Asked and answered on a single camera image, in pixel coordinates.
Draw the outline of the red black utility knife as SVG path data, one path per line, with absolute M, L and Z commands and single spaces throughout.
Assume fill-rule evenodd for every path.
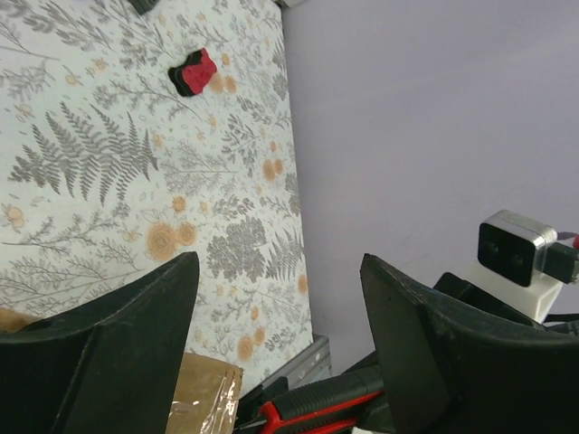
M 337 376 L 285 392 L 261 405 L 235 433 L 337 433 L 351 429 L 368 402 L 384 392 L 380 380 L 356 373 Z

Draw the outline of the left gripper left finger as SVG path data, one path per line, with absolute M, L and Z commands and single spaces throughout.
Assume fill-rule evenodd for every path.
M 1 335 L 4 433 L 163 433 L 200 276 L 186 252 L 127 285 Z

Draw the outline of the brown taped cardboard box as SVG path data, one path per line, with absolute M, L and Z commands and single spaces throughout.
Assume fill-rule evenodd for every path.
M 1 335 L 23 330 L 42 319 L 1 312 Z M 184 351 L 163 433 L 228 433 L 233 428 L 241 371 L 212 358 Z

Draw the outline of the red black knife cap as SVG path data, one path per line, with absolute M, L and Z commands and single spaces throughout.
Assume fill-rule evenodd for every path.
M 204 91 L 216 72 L 216 64 L 203 48 L 189 53 L 181 65 L 169 68 L 167 76 L 181 97 L 191 98 Z

